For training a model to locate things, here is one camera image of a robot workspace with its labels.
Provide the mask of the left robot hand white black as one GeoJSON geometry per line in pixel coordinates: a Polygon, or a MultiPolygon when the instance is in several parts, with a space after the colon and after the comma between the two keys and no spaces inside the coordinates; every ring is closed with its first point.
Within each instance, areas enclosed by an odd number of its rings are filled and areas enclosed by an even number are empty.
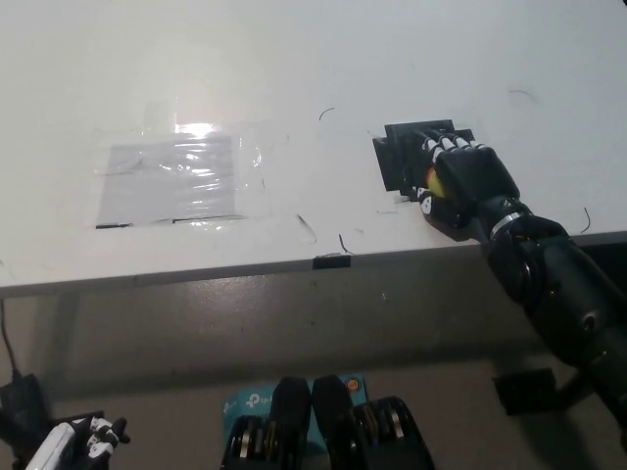
{"type": "Polygon", "coordinates": [[[124,417],[109,421],[95,414],[62,420],[48,433],[25,469],[109,469],[116,449],[130,443],[126,426],[124,417]]]}

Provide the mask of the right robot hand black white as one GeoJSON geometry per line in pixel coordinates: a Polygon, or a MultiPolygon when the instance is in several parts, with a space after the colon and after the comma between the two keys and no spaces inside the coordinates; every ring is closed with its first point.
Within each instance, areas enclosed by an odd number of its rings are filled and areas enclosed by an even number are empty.
{"type": "Polygon", "coordinates": [[[430,224],[452,234],[476,222],[490,240],[519,217],[519,188],[493,148],[434,129],[420,138],[429,167],[417,199],[430,224]]]}

